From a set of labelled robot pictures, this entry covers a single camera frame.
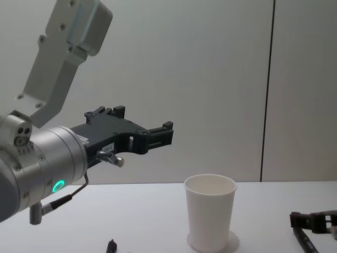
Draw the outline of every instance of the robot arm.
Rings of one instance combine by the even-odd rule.
[[[38,39],[39,53],[15,110],[37,128],[56,116],[66,99],[78,66],[96,55],[112,20],[99,0],[58,0]]]
[[[0,117],[0,222],[31,208],[31,224],[68,202],[88,184],[87,169],[102,161],[122,166],[120,152],[146,154],[172,143],[173,123],[147,130],[124,119],[125,108],[100,107],[86,123],[38,130],[61,110],[78,66],[96,55],[112,13],[99,0],[57,0],[39,53],[13,110]],[[73,194],[41,200],[84,176]]]

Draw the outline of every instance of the sticker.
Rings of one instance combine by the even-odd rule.
[[[105,153],[110,153],[111,151],[114,151],[115,149],[115,143],[111,143],[108,146],[105,146],[104,148],[102,148],[102,151]]]
[[[88,138],[83,137],[83,136],[80,136],[80,135],[77,135],[77,136],[78,136],[78,138],[82,141],[82,143],[83,143],[84,145],[86,145],[86,144],[89,143],[89,139],[88,139]]]

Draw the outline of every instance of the white table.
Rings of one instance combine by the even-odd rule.
[[[336,182],[238,183],[231,224],[240,240],[236,252],[302,253],[290,228],[291,211],[333,209]],[[115,239],[118,253],[193,253],[187,233],[182,184],[88,186],[39,226],[29,224],[28,210],[0,223],[0,252],[105,253]],[[307,234],[320,253],[337,252],[330,235]]]

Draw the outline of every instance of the gray wall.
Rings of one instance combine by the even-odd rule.
[[[80,66],[63,111],[73,127],[100,105],[173,145],[100,164],[91,183],[181,182],[197,173],[259,181],[272,0],[103,0],[114,20]],[[0,108],[22,90],[54,0],[0,1]],[[277,0],[263,180],[337,179],[337,3]]]
[[[175,123],[171,147],[124,154],[91,183],[178,182],[196,173],[260,175],[270,0],[105,0],[114,21],[100,54],[80,66],[63,111],[75,126],[100,105],[126,106],[148,128]],[[1,104],[23,88],[54,0],[0,2]]]
[[[263,180],[337,180],[337,1],[276,3]]]

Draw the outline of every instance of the white paper cup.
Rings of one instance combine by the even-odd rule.
[[[189,245],[201,253],[221,252],[230,230],[235,181],[215,174],[185,180],[189,212]]]

